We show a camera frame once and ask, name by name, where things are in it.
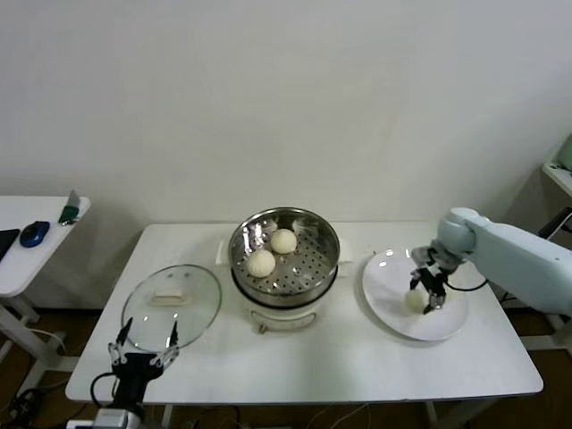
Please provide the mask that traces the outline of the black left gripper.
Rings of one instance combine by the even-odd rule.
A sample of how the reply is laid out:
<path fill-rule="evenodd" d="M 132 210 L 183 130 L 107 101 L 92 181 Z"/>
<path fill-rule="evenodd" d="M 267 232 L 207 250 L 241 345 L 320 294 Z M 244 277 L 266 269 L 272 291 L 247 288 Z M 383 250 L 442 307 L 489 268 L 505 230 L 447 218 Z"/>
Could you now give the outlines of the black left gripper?
<path fill-rule="evenodd" d="M 166 349 L 161 353 L 125 354 L 123 346 L 128 339 L 132 320 L 131 317 L 121 328 L 115 342 L 108 344 L 112 371 L 119 380 L 114 395 L 114 405 L 140 405 L 145 397 L 147 385 L 163 374 L 163 365 L 170 365 L 179 356 L 177 321 L 173 323 Z"/>

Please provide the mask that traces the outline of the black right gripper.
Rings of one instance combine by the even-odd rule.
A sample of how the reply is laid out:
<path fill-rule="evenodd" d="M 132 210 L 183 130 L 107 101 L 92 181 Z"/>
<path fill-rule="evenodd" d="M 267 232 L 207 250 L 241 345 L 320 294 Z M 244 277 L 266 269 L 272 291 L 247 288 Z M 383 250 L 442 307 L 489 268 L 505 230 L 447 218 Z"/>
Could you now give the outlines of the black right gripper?
<path fill-rule="evenodd" d="M 447 298 L 445 281 L 446 276 L 438 265 L 423 265 L 411 272 L 409 289 L 415 290 L 421 282 L 428 292 L 423 296 L 424 313 L 442 309 Z"/>

